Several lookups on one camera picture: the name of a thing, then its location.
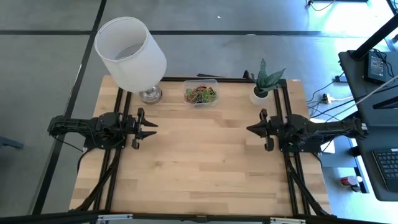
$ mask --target red object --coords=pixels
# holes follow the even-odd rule
[[[343,177],[340,179],[340,183],[344,186],[358,185],[360,182],[362,182],[362,177],[357,177],[354,175]]]

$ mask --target white pot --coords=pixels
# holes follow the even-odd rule
[[[267,99],[268,99],[268,96],[269,96],[269,92],[268,92],[268,95],[267,95],[266,97],[260,98],[260,97],[256,96],[256,94],[254,94],[254,88],[255,88],[255,87],[256,87],[256,86],[254,85],[253,88],[252,88],[251,91],[250,91],[250,94],[249,94],[249,96],[250,96],[250,101],[251,101],[253,104],[255,104],[255,105],[263,105],[263,104],[265,104],[265,103],[267,102]]]

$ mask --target plant leaf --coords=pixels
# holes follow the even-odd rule
[[[278,89],[278,86],[273,85],[273,86],[269,86],[269,87],[264,87],[264,88],[260,89],[259,93],[264,93],[265,91],[270,91],[270,90],[275,90],[275,89]]]
[[[285,70],[286,68],[282,69],[279,72],[275,72],[272,75],[269,75],[267,79],[267,86],[274,86],[278,82],[278,80],[282,77]]]
[[[267,77],[266,61],[264,59],[261,59],[260,71],[259,71],[258,79],[264,78],[264,77]]]
[[[254,74],[251,73],[250,75],[251,75],[251,78],[250,77],[249,78],[255,83],[257,80],[256,80],[256,78],[254,78]]]
[[[265,88],[265,87],[267,87],[267,84],[268,84],[267,80],[268,80],[268,77],[259,78],[259,79],[258,79],[259,87],[260,87],[260,88]]]

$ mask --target silver lamp base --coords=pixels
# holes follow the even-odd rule
[[[139,98],[146,104],[157,103],[162,98],[162,90],[156,85],[146,91],[139,92]]]

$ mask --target keyboard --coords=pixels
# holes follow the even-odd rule
[[[398,192],[398,149],[372,151],[387,189]]]

